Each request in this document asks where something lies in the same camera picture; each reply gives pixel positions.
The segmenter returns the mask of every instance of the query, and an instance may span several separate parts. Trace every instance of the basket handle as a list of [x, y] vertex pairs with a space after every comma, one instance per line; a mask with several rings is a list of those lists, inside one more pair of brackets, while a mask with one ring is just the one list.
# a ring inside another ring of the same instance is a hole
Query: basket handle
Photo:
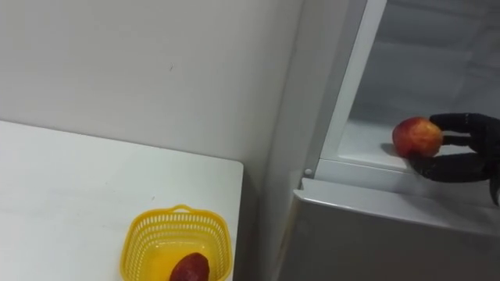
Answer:
[[177, 212], [177, 211], [196, 212], [196, 210], [194, 210], [193, 208], [191, 208], [187, 205], [184, 205], [184, 204], [173, 206], [172, 208], [169, 209], [169, 211], [170, 212]]

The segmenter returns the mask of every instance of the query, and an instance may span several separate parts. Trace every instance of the plastic basket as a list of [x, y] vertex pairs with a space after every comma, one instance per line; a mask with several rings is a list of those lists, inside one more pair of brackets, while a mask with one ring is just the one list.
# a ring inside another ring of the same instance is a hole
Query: plastic basket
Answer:
[[222, 217], [186, 205], [151, 210], [130, 225], [120, 272], [125, 281], [168, 281], [175, 264], [195, 251], [209, 260], [209, 281], [224, 281], [229, 276], [231, 244]]

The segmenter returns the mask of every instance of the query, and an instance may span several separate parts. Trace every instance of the white wall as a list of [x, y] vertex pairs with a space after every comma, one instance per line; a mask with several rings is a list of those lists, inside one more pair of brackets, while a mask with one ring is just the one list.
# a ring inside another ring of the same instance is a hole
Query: white wall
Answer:
[[258, 184], [302, 0], [0, 0], [0, 119], [243, 161]]

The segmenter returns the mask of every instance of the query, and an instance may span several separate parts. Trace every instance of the apple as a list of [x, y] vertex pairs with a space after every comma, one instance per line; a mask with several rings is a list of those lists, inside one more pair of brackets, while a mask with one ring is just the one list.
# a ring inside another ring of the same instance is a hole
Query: apple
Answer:
[[403, 158], [412, 153], [432, 157], [443, 144], [443, 132], [429, 119], [413, 117], [399, 123], [392, 131], [396, 153]]
[[173, 268], [170, 281], [209, 281], [209, 273], [209, 260], [203, 254], [188, 254]]

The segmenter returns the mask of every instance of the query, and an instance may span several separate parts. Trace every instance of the basket rim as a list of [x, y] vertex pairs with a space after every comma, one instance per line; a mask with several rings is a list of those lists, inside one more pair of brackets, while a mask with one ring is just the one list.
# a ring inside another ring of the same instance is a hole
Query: basket rim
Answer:
[[229, 228], [227, 227], [226, 220], [221, 215], [219, 215], [215, 212], [212, 212], [210, 210], [196, 209], [196, 208], [191, 208], [191, 207], [184, 205], [184, 204], [180, 204], [180, 205], [175, 205], [172, 208], [156, 208], [156, 209], [152, 209], [152, 210], [147, 210], [146, 212], [143, 212], [140, 215], [138, 215], [137, 217], [135, 217], [135, 219], [132, 221], [132, 223], [130, 224], [129, 229], [127, 231], [127, 238], [123, 242], [122, 253], [120, 256], [120, 275], [122, 276], [123, 280], [131, 281], [125, 275], [125, 272], [124, 272], [125, 266], [124, 265], [125, 265], [125, 255], [126, 255], [128, 248], [130, 246], [130, 239], [132, 236], [132, 232], [135, 229], [134, 227], [142, 219], [144, 219], [145, 217], [149, 217], [152, 214], [173, 213], [173, 212], [179, 211], [179, 210], [185, 210], [185, 211], [187, 211], [187, 213], [191, 213], [191, 214], [210, 214], [212, 216], [217, 217], [222, 222], [222, 228], [223, 228], [224, 233], [226, 234], [225, 235], [226, 236], [225, 242], [227, 245], [227, 250], [229, 251], [229, 266], [228, 266], [227, 271], [217, 281], [224, 281], [230, 275], [230, 273], [233, 271], [233, 249], [231, 246], [230, 232], [229, 232]]

